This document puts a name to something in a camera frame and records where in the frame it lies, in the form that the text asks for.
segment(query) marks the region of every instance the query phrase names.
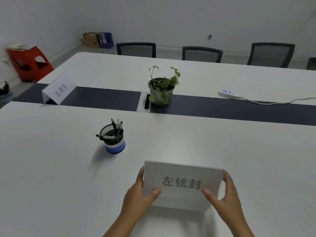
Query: chair frame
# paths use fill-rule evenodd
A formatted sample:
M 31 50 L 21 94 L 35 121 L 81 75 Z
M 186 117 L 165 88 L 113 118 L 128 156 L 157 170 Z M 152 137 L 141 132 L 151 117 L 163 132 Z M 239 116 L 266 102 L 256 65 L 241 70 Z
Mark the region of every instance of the chair frame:
M 185 52 L 186 51 L 208 51 L 214 52 L 218 54 L 217 60 L 215 63 L 220 63 L 223 56 L 223 51 L 219 49 L 214 49 L 210 47 L 202 47 L 202 46 L 184 46 L 182 47 L 182 60 L 185 61 Z
M 310 59 L 308 59 L 306 70 L 310 70 L 309 66 L 310 66 L 311 62 L 315 62 L 316 63 L 316 57 L 311 57 Z
M 252 62 L 252 58 L 253 58 L 253 54 L 255 52 L 255 47 L 257 46 L 284 46 L 284 47 L 289 47 L 289 51 L 281 65 L 280 68 L 287 68 L 290 64 L 290 61 L 292 59 L 294 50 L 295 50 L 295 45 L 294 44 L 287 44 L 287 43 L 275 43 L 275 42 L 256 42 L 256 43 L 252 43 L 251 44 L 251 52 L 250 52 L 250 56 L 248 59 L 248 66 L 251 66 L 251 62 Z
M 116 44 L 116 50 L 118 52 L 118 55 L 122 55 L 122 46 L 152 46 L 153 52 L 152 52 L 152 58 L 156 58 L 156 43 L 151 42 L 126 42 L 126 43 L 117 43 Z

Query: floor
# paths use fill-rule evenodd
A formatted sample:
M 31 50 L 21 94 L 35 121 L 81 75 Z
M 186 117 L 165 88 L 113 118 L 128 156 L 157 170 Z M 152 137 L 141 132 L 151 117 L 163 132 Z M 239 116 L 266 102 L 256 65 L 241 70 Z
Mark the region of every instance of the floor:
M 71 58 L 73 55 L 75 55 L 78 52 L 91 52 L 91 53 L 104 53 L 104 54 L 113 54 L 116 55 L 116 48 L 113 47 L 112 49 L 102 49 L 102 48 L 92 48 L 87 47 L 85 45 L 80 45 L 67 53 L 66 55 L 62 56 L 55 62 L 52 62 L 52 66 L 54 68 L 57 68 L 62 63 L 64 63 L 66 60 Z M 182 52 L 181 51 L 170 51 L 170 50 L 163 50 L 157 48 L 156 50 L 156 57 L 157 58 L 163 58 L 163 59 L 174 59 L 174 60 L 181 60 L 182 59 Z M 227 55 L 223 54 L 221 63 L 228 63 L 228 64 L 240 64 L 240 65 L 246 65 L 248 62 L 247 56 L 234 56 L 234 55 Z M 293 69 L 306 69 L 307 63 L 303 61 L 291 61 L 288 68 Z M 15 96 L 20 95 L 24 91 L 26 91 L 28 88 L 30 88 L 33 85 L 33 83 L 20 83 L 19 85 L 12 88 L 13 94 Z

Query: red stool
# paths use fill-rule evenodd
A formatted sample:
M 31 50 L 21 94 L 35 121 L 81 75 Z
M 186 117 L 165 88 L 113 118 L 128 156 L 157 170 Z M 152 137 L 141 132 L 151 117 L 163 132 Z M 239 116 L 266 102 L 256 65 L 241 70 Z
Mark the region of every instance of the red stool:
M 37 47 L 21 51 L 7 49 L 7 52 L 14 68 L 19 73 L 21 81 L 39 81 L 54 70 L 45 55 Z M 36 61 L 35 59 L 39 56 L 42 57 L 45 62 Z

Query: name card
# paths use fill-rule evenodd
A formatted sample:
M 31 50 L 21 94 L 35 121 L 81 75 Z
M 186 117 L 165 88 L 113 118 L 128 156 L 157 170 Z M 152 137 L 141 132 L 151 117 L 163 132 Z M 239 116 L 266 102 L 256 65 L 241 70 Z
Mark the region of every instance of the name card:
M 223 169 L 145 161 L 143 193 L 160 188 L 153 206 L 205 212 L 211 204 L 201 189 L 217 196 L 223 176 Z
M 63 73 L 56 80 L 42 90 L 44 103 L 52 99 L 56 104 L 60 103 L 76 88 L 76 84 L 70 77 Z

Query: black chair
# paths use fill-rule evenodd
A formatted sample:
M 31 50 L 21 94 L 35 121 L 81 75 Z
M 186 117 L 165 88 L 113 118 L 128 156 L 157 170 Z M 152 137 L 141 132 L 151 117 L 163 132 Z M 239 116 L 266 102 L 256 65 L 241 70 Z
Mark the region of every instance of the black chair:
M 142 56 L 156 58 L 156 44 L 150 42 L 117 43 L 118 55 Z
M 307 64 L 306 70 L 316 71 L 316 57 L 311 57 L 308 60 L 308 64 Z
M 287 68 L 294 48 L 294 44 L 286 43 L 252 43 L 247 65 Z
M 201 46 L 184 46 L 182 47 L 183 61 L 196 62 L 216 62 L 220 63 L 222 60 L 223 51 Z

